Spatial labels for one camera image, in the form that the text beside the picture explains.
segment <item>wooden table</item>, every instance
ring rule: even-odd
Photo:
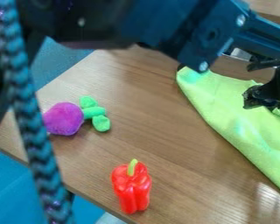
[[[246,0],[254,11],[280,24],[280,0]]]
[[[138,47],[96,51],[38,91],[43,110],[91,95],[113,128],[85,123],[77,135],[51,136],[66,186],[127,222],[280,223],[280,191],[203,121],[175,81],[177,62]],[[271,70],[245,72],[221,57],[215,72],[267,81]],[[26,163],[11,113],[0,126],[0,150]],[[153,179],[144,213],[121,213],[109,175],[137,158]]]

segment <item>cable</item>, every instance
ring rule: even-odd
[[[74,223],[28,68],[14,0],[0,1],[0,68],[49,223]]]

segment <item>green stem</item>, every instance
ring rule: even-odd
[[[134,172],[135,172],[135,166],[137,165],[138,160],[136,160],[135,158],[133,158],[130,163],[129,163],[129,167],[128,167],[128,176],[133,176]]]

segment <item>lime green towel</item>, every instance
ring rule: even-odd
[[[280,188],[280,110],[246,110],[242,94],[256,83],[184,67],[177,81],[206,122]]]

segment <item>toy beet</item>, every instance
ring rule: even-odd
[[[87,119],[92,119],[94,128],[100,132],[110,129],[110,120],[105,116],[106,109],[97,106],[89,97],[80,98],[80,106],[71,102],[59,102],[43,114],[47,131],[54,135],[71,136]]]

